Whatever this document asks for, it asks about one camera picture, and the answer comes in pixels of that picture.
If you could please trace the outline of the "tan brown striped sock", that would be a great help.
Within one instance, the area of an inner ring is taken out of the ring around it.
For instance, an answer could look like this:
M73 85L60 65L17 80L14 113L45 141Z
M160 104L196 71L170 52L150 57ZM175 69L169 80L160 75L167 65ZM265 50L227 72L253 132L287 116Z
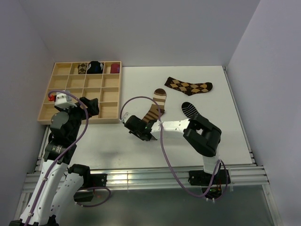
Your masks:
M154 91L153 100L149 111L143 117L143 121L148 123L150 120L158 120L165 113L165 103L167 94L164 89L156 89Z

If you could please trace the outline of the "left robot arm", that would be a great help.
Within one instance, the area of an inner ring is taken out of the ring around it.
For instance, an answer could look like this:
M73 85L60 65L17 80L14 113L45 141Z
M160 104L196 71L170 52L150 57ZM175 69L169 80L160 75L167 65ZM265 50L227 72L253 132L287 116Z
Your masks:
M58 110L51 118L50 136L45 148L42 170L27 207L12 226L57 226L64 208L80 188L90 186L90 168L75 164L69 167L81 139L82 121L99 114L98 99L86 97L73 103L65 93L54 96Z

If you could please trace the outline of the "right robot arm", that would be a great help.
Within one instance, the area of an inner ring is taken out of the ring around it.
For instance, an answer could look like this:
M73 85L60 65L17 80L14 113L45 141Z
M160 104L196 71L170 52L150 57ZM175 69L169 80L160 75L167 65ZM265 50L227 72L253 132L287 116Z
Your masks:
M212 184L219 179L220 158L217 148L222 131L207 118L194 115L190 119L180 121L151 120L146 123L135 115L125 113L121 121L130 134L142 141L159 140L162 143L164 138L185 139L197 153L202 155L204 180Z

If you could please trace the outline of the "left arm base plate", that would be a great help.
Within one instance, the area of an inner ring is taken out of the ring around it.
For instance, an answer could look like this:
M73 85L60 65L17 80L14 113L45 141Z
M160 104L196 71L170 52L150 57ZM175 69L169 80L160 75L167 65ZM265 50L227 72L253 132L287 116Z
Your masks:
M83 207L94 207L105 203L111 197L111 191L106 187L107 174L90 174L89 176L84 176L83 185L74 194L73 199L78 205ZM99 204L84 204L85 202L91 202L95 196L97 190L108 191L108 196L101 201Z

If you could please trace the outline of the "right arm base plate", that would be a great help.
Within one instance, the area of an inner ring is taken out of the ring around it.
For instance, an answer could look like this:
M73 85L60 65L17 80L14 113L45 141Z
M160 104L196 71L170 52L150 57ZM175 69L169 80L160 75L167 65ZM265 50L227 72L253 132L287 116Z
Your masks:
M189 171L188 182L191 186L201 186L202 192L204 193L209 186L211 175L205 173L203 170L191 170ZM221 197L223 185L229 185L231 183L229 171L227 169L218 169L214 176L212 186L208 193L205 195L206 198L213 200Z

